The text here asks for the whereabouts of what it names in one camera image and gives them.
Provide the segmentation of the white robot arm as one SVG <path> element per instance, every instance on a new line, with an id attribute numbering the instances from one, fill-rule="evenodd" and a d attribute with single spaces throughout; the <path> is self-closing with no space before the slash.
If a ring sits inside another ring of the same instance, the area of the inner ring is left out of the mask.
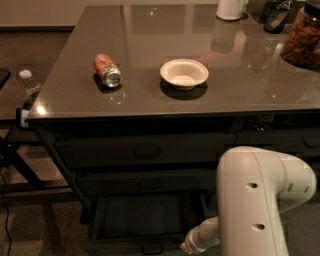
<path id="1" fill-rule="evenodd" d="M 316 191 L 313 169 L 285 153 L 239 146 L 219 160 L 218 215 L 186 235 L 181 249 L 200 254 L 219 245 L 222 256 L 289 256 L 280 214 Z"/>

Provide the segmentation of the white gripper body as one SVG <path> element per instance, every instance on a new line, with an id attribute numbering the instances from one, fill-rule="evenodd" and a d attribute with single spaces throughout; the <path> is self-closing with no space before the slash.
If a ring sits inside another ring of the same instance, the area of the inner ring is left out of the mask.
<path id="1" fill-rule="evenodd" d="M 189 231 L 185 237 L 184 243 L 188 248 L 188 254 L 200 254 L 203 253 L 206 248 L 201 246 L 197 240 L 197 232 L 196 231 Z"/>

